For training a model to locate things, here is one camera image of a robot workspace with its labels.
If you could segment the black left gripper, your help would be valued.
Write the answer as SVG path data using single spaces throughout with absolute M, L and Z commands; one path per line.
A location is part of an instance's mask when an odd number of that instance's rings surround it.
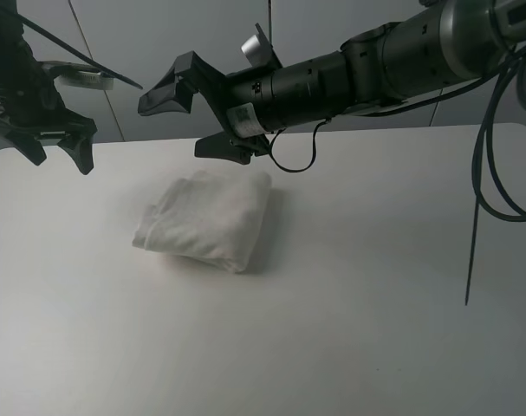
M 0 104 L 0 139 L 11 144 L 35 166 L 46 160 L 40 142 L 53 140 L 74 161 L 80 173 L 88 175 L 94 168 L 92 143 L 96 133 L 97 126 L 92 119 L 68 109 L 60 118 L 22 125 L 13 121 Z

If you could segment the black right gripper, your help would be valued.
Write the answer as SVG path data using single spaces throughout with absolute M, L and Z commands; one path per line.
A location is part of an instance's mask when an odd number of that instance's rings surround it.
M 240 104 L 232 93 L 238 83 L 256 81 L 273 72 L 267 68 L 251 68 L 234 73 L 229 79 L 191 51 L 180 55 L 164 75 L 138 102 L 138 114 L 151 116 L 162 113 L 187 113 L 192 110 L 195 94 L 201 94 L 217 117 L 222 131 L 199 139 L 195 143 L 194 156 L 200 159 L 221 159 L 248 165 L 253 156 L 269 153 L 269 141 L 265 135 L 240 138 L 232 128 L 227 110 Z

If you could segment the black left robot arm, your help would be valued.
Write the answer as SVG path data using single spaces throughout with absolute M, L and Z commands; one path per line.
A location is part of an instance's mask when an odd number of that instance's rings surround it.
M 94 168 L 93 120 L 66 107 L 55 87 L 55 66 L 39 62 L 23 38 L 15 1 L 0 1 L 0 138 L 39 166 L 45 139 L 89 174 Z

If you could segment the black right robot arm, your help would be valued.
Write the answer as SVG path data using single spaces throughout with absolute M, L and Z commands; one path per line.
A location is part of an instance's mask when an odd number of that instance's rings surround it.
M 395 114 L 415 96 L 492 75 L 520 42 L 526 1 L 426 1 L 404 22 L 287 67 L 258 31 L 242 47 L 249 68 L 225 75 L 188 52 L 140 97 L 138 112 L 189 113 L 200 94 L 221 131 L 198 140 L 196 156 L 246 165 L 269 153 L 270 133 L 344 114 Z

